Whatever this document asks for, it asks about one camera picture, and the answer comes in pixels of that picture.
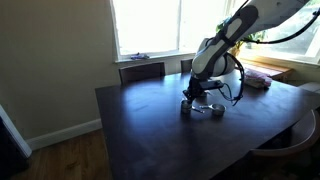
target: white baseboard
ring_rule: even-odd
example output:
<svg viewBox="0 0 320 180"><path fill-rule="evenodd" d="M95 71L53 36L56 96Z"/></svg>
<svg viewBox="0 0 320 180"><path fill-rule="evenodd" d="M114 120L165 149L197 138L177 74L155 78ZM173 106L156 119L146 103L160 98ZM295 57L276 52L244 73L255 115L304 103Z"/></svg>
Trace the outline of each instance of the white baseboard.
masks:
<svg viewBox="0 0 320 180"><path fill-rule="evenodd" d="M101 120L96 119L90 122L79 124L53 133L28 139L26 142L32 150L37 150L73 137L86 134L102 128Z"/></svg>

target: chair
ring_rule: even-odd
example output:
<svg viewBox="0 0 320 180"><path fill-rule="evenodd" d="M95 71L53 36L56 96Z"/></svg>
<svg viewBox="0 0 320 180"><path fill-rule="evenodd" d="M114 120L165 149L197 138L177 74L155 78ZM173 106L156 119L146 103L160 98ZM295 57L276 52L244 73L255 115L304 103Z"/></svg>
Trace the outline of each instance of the chair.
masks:
<svg viewBox="0 0 320 180"><path fill-rule="evenodd" d="M299 156L309 156L310 153L307 150L317 142L319 137L320 117L317 111L311 110L292 126L288 147L280 149L252 149L250 153L253 155L253 159L259 159L263 165L267 164L263 170L263 174L266 175L279 170Z"/></svg>
<svg viewBox="0 0 320 180"><path fill-rule="evenodd" d="M165 76L164 62L130 66L119 69L121 84L127 84L144 79Z"/></svg>
<svg viewBox="0 0 320 180"><path fill-rule="evenodd" d="M185 60L181 60L180 64L181 64L181 73L189 73L191 71L192 68L192 60L193 59L185 59Z"/></svg>

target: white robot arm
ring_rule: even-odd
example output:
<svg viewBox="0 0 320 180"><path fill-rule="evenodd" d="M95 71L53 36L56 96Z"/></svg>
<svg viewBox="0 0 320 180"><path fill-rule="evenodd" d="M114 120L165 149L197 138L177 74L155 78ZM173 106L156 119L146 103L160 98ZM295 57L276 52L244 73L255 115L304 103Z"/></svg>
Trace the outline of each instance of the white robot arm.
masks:
<svg viewBox="0 0 320 180"><path fill-rule="evenodd" d="M224 58L235 42L249 34L276 27L293 16L309 0L247 0L215 37L204 39L192 62L189 87L183 91L189 103L200 94L200 83L233 71L235 62ZM216 83L211 89L219 88Z"/></svg>

